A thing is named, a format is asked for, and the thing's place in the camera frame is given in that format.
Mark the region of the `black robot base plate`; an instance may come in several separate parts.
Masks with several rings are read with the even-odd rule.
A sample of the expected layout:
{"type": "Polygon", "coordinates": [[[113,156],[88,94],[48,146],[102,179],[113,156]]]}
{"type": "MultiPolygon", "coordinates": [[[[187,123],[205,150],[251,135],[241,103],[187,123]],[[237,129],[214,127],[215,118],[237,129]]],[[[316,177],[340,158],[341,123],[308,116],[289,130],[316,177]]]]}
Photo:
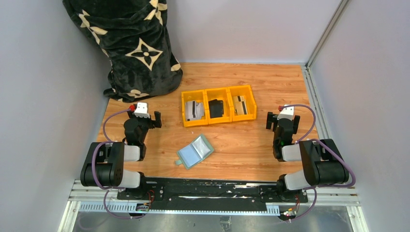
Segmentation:
{"type": "Polygon", "coordinates": [[[117,194],[118,200],[149,201],[153,210],[267,212],[268,203],[307,203],[301,190],[263,181],[147,177],[141,187],[117,194]]]}

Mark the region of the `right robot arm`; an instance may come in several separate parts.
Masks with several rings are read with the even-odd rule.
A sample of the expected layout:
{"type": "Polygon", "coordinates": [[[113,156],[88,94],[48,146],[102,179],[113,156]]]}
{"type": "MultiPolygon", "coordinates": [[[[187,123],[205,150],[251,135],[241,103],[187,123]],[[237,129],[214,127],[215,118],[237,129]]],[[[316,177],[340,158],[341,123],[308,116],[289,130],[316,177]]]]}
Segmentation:
{"type": "Polygon", "coordinates": [[[288,201],[301,194],[302,190],[315,186],[345,184],[349,181],[348,169],[332,139],[294,142],[300,116],[290,113],[267,113],[266,129],[274,133],[273,156],[280,162],[301,161],[302,169],[291,174],[282,174],[272,191],[282,201],[288,201]]]}

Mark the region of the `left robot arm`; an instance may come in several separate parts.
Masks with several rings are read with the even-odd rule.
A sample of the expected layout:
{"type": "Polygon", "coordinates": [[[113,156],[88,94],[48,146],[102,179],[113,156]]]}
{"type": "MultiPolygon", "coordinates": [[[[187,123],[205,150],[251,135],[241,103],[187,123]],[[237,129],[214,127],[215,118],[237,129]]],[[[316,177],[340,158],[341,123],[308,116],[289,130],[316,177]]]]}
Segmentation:
{"type": "Polygon", "coordinates": [[[93,142],[80,172],[80,182],[84,187],[99,187],[103,190],[118,189],[126,197],[153,200],[156,193],[149,187],[142,172],[127,171],[125,162],[143,161],[146,154],[145,138],[150,129],[162,127],[161,113],[148,112],[148,105],[140,102],[131,105],[125,113],[124,139],[115,142],[93,142]]]}

